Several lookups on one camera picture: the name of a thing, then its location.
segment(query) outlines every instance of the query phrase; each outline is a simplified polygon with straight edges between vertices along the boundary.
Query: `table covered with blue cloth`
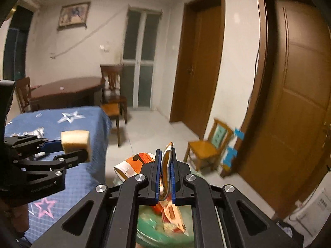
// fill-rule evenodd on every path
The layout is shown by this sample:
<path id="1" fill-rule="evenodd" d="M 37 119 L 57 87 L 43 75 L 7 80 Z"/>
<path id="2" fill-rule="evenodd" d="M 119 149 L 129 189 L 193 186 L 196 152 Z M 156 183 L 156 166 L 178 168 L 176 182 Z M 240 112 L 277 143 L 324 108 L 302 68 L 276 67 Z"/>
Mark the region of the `table covered with blue cloth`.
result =
<path id="1" fill-rule="evenodd" d="M 62 131 L 90 132 L 91 161 L 67 169 L 66 189 L 54 195 L 29 203 L 30 229 L 26 238 L 33 243 L 98 184 L 105 183 L 105 162 L 111 122 L 99 107 L 42 110 L 24 113 L 11 120 L 5 136 L 23 135 L 43 128 L 43 138 L 58 140 Z M 52 153 L 41 160 L 53 160 L 63 152 Z"/>

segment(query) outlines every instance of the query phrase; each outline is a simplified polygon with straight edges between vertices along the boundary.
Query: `hand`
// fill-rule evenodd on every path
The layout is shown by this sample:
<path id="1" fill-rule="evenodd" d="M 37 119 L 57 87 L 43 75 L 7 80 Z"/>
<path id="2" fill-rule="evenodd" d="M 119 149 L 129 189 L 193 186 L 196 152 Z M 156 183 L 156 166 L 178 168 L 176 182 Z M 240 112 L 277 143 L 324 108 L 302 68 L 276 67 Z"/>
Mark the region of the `hand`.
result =
<path id="1" fill-rule="evenodd" d="M 29 229 L 29 208 L 28 205 L 10 208 L 0 200 L 0 211 L 10 212 L 10 222 L 18 232 L 26 232 Z"/>

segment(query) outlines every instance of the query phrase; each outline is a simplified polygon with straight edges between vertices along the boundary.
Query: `pink star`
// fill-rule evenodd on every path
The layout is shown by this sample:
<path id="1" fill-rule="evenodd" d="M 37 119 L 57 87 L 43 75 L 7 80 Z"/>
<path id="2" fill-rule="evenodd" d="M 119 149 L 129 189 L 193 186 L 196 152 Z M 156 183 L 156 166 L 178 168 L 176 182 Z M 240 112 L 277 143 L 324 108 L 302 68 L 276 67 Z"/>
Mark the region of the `pink star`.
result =
<path id="1" fill-rule="evenodd" d="M 54 219 L 51 208 L 53 207 L 53 205 L 55 203 L 56 203 L 55 200 L 48 201 L 47 198 L 43 198 L 40 202 L 37 202 L 37 203 L 34 202 L 34 205 L 36 205 L 39 209 L 38 218 L 41 218 L 41 217 L 44 216 L 44 214 L 47 214 L 49 217 Z M 40 205 L 44 205 L 44 204 L 48 204 L 47 205 L 47 211 L 44 210 L 42 206 L 40 206 Z"/>

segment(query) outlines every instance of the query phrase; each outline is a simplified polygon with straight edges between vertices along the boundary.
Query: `brown door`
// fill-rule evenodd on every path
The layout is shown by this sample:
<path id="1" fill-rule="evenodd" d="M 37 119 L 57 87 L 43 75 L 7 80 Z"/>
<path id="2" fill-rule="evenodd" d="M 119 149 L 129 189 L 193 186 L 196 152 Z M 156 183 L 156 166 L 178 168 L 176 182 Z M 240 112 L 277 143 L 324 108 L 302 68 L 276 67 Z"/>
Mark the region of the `brown door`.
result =
<path id="1" fill-rule="evenodd" d="M 188 89 L 183 122 L 200 138 L 215 95 L 221 61 L 221 6 L 197 12 L 192 66 L 188 68 Z"/>
<path id="2" fill-rule="evenodd" d="M 239 174 L 284 216 L 308 183 L 318 184 L 320 170 L 326 173 L 331 42 L 315 7 L 288 0 L 275 7 L 278 46 L 270 91 Z"/>

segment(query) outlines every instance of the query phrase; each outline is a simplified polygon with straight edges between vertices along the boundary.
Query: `yellow foam block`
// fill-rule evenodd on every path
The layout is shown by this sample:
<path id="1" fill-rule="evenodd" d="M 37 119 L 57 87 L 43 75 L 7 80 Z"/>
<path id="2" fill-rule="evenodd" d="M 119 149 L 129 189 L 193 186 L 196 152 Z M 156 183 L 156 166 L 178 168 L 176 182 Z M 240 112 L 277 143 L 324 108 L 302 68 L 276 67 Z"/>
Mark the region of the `yellow foam block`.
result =
<path id="1" fill-rule="evenodd" d="M 65 153 L 85 149 L 88 153 L 88 159 L 91 161 L 90 132 L 89 131 L 63 131 L 61 132 L 61 144 Z"/>

